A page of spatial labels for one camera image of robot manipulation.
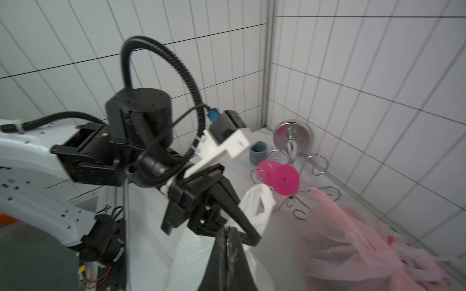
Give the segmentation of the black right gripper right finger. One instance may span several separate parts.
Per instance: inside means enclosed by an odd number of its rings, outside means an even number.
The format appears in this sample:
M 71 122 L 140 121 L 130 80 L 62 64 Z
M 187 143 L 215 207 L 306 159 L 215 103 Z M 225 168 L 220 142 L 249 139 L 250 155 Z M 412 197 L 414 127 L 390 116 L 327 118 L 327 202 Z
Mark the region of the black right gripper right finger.
M 227 290 L 258 291 L 246 258 L 239 231 L 228 229 L 227 246 Z

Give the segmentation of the pink plastic bag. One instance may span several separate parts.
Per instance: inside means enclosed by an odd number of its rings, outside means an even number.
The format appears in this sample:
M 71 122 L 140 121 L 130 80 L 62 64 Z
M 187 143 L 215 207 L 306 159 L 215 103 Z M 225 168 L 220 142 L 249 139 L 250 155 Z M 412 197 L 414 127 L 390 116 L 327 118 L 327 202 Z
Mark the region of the pink plastic bag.
M 311 291 L 452 291 L 442 260 L 375 216 L 338 206 L 312 187 L 300 266 Z

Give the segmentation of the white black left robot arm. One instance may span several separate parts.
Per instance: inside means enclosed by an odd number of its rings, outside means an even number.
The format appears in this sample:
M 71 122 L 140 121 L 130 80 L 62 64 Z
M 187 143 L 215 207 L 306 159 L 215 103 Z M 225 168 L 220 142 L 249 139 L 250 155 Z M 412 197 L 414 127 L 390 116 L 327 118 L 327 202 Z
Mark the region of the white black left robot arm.
M 139 49 L 162 57 L 180 75 L 193 99 L 198 129 L 184 155 L 172 150 L 171 97 L 132 85 L 131 54 Z M 128 38 L 121 48 L 124 87 L 107 103 L 108 118 L 59 112 L 37 120 L 1 126 L 1 212 L 53 236 L 76 252 L 80 285 L 95 291 L 127 286 L 128 249 L 122 207 L 111 214 L 82 210 L 13 177 L 18 168 L 69 178 L 75 183 L 120 187 L 133 183 L 165 194 L 168 205 L 161 230 L 170 234 L 183 223 L 195 234 L 212 237 L 198 291 L 254 291 L 256 284 L 244 246 L 261 240 L 258 228 L 240 208 L 233 185 L 219 163 L 252 148 L 250 129 L 233 110 L 205 104 L 195 79 L 165 45 L 146 36 Z

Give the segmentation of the white plastic bag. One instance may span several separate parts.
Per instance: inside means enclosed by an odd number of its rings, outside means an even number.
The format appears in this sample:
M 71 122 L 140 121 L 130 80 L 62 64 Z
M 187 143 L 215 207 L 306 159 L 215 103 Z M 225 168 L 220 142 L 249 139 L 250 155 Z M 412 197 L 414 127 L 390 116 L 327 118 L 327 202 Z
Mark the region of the white plastic bag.
M 263 236 L 271 218 L 275 199 L 268 186 L 257 184 L 250 188 L 239 202 L 245 214 L 260 236 Z M 166 291 L 196 291 L 204 277 L 215 239 L 196 235 L 186 229 L 177 246 Z

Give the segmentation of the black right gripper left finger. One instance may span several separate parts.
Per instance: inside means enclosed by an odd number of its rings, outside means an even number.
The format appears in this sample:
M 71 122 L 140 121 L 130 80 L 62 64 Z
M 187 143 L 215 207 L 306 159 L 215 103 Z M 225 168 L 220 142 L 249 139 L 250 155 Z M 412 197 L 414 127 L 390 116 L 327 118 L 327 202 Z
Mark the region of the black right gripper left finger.
M 228 228 L 220 229 L 198 291 L 225 291 L 228 276 Z

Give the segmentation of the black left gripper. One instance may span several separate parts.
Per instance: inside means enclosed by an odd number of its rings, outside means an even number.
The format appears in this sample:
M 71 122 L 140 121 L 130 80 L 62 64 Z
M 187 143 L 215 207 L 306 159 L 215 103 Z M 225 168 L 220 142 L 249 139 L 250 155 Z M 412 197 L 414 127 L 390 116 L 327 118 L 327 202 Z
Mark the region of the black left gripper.
M 169 203 L 161 223 L 165 234 L 187 221 L 195 234 L 214 237 L 226 226 L 226 219 L 220 214 L 223 210 L 243 230 L 241 242 L 258 245 L 261 235 L 239 208 L 239 198 L 223 176 L 224 170 L 224 166 L 216 164 L 187 178 L 176 177 L 169 188 Z

